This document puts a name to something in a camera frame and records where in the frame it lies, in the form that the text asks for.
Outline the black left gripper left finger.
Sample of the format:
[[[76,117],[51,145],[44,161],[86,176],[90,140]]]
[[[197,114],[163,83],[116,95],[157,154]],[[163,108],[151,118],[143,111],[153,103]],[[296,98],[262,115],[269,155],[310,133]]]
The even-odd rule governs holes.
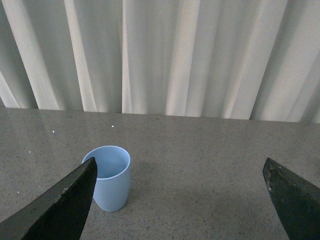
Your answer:
[[[93,200],[98,167],[89,158],[0,224],[2,240],[78,240]]]

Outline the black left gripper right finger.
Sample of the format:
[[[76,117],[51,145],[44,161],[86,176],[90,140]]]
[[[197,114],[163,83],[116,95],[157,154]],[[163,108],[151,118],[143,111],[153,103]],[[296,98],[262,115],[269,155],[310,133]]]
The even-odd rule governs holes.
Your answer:
[[[320,238],[320,188],[271,158],[263,178],[279,220],[290,240]]]

